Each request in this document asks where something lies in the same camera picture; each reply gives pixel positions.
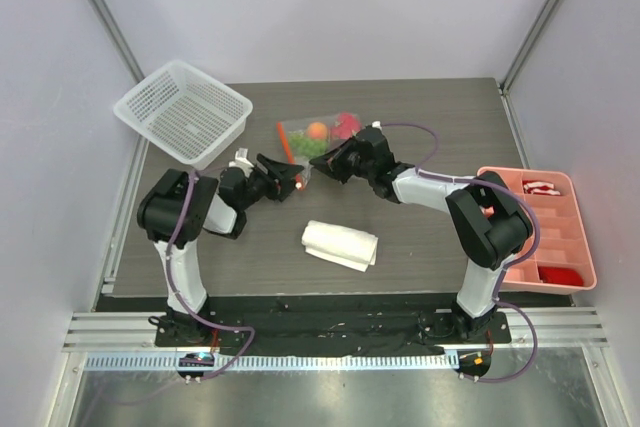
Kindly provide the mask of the clear zip top bag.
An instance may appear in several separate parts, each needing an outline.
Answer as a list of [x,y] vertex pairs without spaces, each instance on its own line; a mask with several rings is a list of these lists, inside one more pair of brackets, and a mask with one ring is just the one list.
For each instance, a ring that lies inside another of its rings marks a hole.
[[278,122],[277,132],[288,162],[304,167],[296,177],[296,188],[304,190],[309,183],[312,158],[339,147],[362,126],[359,116],[350,112]]

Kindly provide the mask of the red fake dragon fruit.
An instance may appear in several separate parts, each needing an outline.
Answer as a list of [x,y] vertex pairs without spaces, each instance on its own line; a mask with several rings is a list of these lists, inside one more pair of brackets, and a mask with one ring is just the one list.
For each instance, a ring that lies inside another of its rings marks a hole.
[[337,115],[334,125],[330,129],[332,140],[347,140],[362,128],[357,115],[351,113],[340,113]]

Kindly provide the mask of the green fake grapes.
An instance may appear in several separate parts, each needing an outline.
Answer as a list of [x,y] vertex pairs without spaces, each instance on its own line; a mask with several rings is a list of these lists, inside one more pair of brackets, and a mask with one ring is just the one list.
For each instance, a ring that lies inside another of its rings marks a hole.
[[294,157],[313,158],[324,154],[328,143],[312,140],[302,132],[291,132],[288,136],[288,145]]

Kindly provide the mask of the orange fake fruit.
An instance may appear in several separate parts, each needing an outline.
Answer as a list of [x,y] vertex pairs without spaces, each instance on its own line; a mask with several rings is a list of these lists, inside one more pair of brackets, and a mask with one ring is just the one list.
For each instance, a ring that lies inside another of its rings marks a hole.
[[313,122],[308,125],[306,135],[312,140],[326,141],[329,137],[329,128],[322,122]]

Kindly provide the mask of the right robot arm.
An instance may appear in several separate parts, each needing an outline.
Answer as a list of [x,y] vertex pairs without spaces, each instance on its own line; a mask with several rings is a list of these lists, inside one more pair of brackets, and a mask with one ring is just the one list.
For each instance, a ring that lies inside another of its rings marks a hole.
[[362,178],[378,197],[390,202],[448,214],[468,258],[462,287],[451,307],[451,327],[465,342],[486,332],[507,270],[532,256],[535,243],[521,252],[529,239],[539,240],[535,213],[498,173],[451,177],[400,162],[382,130],[373,125],[310,164],[341,183]]

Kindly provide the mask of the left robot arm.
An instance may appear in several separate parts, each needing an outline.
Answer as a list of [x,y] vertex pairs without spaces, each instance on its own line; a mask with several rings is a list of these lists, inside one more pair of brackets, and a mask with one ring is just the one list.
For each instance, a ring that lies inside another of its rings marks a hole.
[[213,177],[205,171],[169,168],[140,202],[138,226],[159,254],[168,288],[165,314],[149,322],[157,333],[189,343],[205,344],[213,330],[207,293],[199,267],[197,241],[207,232],[237,239],[246,211],[263,199],[286,200],[302,188],[305,161],[290,164],[262,154],[251,160],[248,150],[236,151],[228,165]]

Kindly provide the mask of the folded white cloth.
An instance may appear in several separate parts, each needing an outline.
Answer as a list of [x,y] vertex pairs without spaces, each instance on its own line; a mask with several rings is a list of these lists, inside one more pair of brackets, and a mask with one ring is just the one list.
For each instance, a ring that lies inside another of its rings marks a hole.
[[366,272],[377,260],[378,238],[344,226],[311,220],[301,244],[309,255],[358,272]]

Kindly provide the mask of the white perforated plastic basket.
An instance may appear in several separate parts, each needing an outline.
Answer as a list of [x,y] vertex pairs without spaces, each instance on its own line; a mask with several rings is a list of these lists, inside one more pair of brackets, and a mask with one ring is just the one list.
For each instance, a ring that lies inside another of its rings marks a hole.
[[139,135],[197,170],[244,132],[252,111],[247,97],[181,60],[157,69],[113,108]]

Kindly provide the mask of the red white item in tray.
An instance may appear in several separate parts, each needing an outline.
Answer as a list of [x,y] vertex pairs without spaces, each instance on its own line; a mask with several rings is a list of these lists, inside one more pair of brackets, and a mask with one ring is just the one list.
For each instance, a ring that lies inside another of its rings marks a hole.
[[562,196],[562,192],[552,182],[542,180],[527,180],[522,182],[522,189],[526,195]]

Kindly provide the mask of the pink compartment tray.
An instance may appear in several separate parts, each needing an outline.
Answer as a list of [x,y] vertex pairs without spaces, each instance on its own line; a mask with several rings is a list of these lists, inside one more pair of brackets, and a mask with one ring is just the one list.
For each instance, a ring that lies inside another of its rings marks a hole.
[[[591,258],[573,183],[562,172],[486,166],[480,174],[494,171],[507,187],[523,199],[534,211],[540,224],[541,240],[532,257],[509,269],[502,284],[504,291],[521,291],[571,295],[596,287],[597,276]],[[562,196],[526,195],[522,182],[542,180],[552,182]],[[571,268],[580,273],[583,287],[543,283],[539,266]]]

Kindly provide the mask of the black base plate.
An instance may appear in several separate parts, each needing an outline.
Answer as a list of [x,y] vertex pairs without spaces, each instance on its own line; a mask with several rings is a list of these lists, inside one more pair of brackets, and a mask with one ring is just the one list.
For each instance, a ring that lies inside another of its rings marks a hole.
[[212,297],[212,329],[190,316],[165,313],[148,321],[158,347],[217,347],[226,355],[395,357],[437,355],[454,345],[506,345],[502,312],[474,335],[462,336],[451,294],[363,294]]

